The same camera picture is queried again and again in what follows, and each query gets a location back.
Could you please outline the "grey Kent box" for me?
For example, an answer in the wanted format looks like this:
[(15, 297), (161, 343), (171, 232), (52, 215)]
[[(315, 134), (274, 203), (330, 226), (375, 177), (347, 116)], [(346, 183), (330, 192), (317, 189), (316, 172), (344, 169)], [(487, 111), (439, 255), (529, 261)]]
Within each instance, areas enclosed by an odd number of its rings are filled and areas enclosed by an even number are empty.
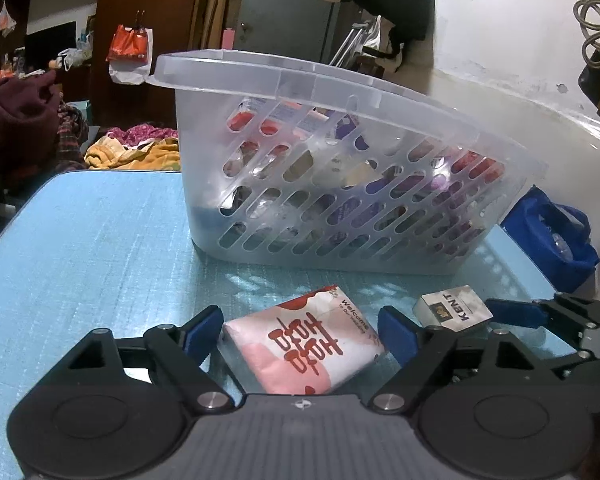
[(469, 332), (493, 318), (486, 304), (468, 285), (422, 295), (413, 312), (422, 326), (440, 326), (454, 333)]

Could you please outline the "white pink gift box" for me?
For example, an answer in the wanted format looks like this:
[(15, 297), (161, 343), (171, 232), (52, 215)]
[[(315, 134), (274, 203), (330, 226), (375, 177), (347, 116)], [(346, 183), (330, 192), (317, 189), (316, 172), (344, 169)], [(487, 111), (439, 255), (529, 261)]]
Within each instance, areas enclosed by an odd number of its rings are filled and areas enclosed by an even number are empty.
[(235, 318), (223, 330), (268, 394), (329, 393), (385, 354), (337, 285)]

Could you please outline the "blue shopping bag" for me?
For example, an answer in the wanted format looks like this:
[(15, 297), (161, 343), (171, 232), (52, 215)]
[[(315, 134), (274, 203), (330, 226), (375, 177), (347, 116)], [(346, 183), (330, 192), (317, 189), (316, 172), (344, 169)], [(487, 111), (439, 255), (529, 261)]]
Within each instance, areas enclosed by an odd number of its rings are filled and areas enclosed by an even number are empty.
[(600, 263), (588, 216), (554, 203), (537, 186), (518, 200), (501, 226), (558, 292), (575, 292)]

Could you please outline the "white plastic basket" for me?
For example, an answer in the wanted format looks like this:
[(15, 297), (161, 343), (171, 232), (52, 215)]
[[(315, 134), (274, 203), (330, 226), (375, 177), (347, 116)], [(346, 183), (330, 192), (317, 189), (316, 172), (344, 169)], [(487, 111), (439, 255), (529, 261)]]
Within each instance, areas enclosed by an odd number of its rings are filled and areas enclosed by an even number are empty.
[(234, 263), (454, 273), (545, 166), (410, 89), (235, 50), (160, 55), (190, 237)]

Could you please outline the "maroon clothes pile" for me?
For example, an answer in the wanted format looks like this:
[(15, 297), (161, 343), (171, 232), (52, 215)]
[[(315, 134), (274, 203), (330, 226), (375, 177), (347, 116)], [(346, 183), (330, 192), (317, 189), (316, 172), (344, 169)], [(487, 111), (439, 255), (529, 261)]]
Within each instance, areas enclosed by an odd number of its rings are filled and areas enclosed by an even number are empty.
[(80, 147), (87, 135), (84, 116), (64, 101), (52, 70), (0, 79), (0, 201), (85, 169)]

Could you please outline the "red white hanging bag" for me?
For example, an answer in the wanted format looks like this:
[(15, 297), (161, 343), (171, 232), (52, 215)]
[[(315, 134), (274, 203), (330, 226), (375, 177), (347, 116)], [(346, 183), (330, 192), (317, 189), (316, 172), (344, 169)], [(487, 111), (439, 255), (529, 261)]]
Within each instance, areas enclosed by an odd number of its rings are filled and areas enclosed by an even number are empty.
[(153, 45), (151, 28), (119, 25), (106, 57), (111, 80), (127, 86), (144, 84), (151, 71)]

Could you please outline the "grey metal door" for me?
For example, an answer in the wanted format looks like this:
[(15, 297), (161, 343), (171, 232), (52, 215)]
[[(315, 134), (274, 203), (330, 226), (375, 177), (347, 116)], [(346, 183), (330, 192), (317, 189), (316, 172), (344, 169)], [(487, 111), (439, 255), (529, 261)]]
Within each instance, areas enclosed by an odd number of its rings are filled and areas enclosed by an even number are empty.
[(234, 48), (325, 63), (337, 11), (324, 0), (242, 0)]

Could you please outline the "brown wooden wardrobe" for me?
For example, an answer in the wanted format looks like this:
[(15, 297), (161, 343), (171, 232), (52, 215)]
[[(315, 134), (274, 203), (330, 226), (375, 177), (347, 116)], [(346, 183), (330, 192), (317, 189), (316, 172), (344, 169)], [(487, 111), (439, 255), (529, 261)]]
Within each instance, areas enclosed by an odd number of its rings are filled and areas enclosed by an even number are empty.
[[(94, 50), (88, 84), (93, 118), (101, 126), (121, 128), (141, 122), (175, 125), (174, 92), (140, 84), (115, 84), (106, 57), (120, 25), (141, 22), (152, 30), (152, 53), (186, 51), (194, 28), (195, 0), (97, 0)], [(0, 67), (6, 52), (18, 48), (26, 33), (30, 0), (0, 0)]]

